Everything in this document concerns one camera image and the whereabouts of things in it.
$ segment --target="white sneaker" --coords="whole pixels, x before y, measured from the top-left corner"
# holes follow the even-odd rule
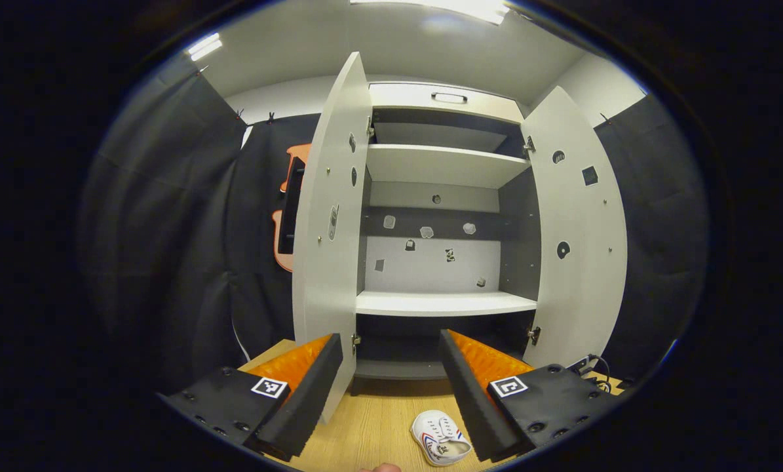
[[[452,418],[439,410],[417,415],[411,425],[411,435],[423,448],[427,460],[439,467],[464,459],[472,449]]]

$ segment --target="cabinet door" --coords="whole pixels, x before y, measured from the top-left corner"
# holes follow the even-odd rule
[[[292,273],[296,343],[338,332],[343,350],[323,422],[330,420],[356,370],[351,336],[356,332],[359,224],[370,114],[368,83],[359,53],[354,52],[341,68],[318,120],[296,217]]]
[[[530,161],[542,252],[534,320],[540,337],[523,359],[534,367],[569,365],[601,355],[618,319],[627,271],[624,207],[601,141],[565,90],[556,87],[521,128],[536,147]]]

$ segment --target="cabinet handle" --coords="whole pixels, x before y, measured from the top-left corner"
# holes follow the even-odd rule
[[[446,92],[433,92],[432,93],[432,99],[437,102],[451,102],[452,104],[456,104],[455,101],[451,100],[441,100],[438,98],[438,95],[449,95],[449,96],[460,96],[462,104],[467,103],[467,97],[463,95],[458,95],[457,93],[446,93]]]

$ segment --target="wooden table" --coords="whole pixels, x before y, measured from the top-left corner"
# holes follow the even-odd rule
[[[294,341],[282,340],[265,353],[248,361],[239,370],[251,370],[294,349],[295,346]],[[597,376],[597,373],[592,372],[584,377],[592,376]],[[618,385],[619,382],[610,379],[610,383]],[[613,388],[613,395],[619,393],[621,389]],[[319,422],[300,457],[293,457],[288,463],[266,457],[308,472],[356,472],[359,469],[373,469],[383,462],[396,464],[403,472],[478,472],[514,459],[479,462],[475,451],[472,451],[458,463],[446,467],[431,465],[409,431],[415,416],[425,410],[448,413],[469,439],[449,380],[390,382],[366,379],[357,397],[344,395],[341,398],[331,422]]]

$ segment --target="white sticker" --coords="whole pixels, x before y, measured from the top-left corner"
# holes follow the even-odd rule
[[[518,379],[517,377],[508,377],[507,379],[494,380],[494,382],[490,382],[490,385],[493,386],[493,389],[495,389],[496,393],[498,393],[502,398],[507,397],[508,395],[513,395],[515,393],[520,393],[521,391],[526,391],[526,389],[528,389],[528,387],[525,386],[525,383],[522,383],[522,380]]]
[[[251,387],[251,391],[259,393],[260,395],[265,395],[266,397],[277,398],[280,397],[281,392],[284,391],[284,388],[286,388],[287,385],[288,383],[281,382],[280,380],[262,377],[260,378],[260,381],[257,382],[257,385]]]

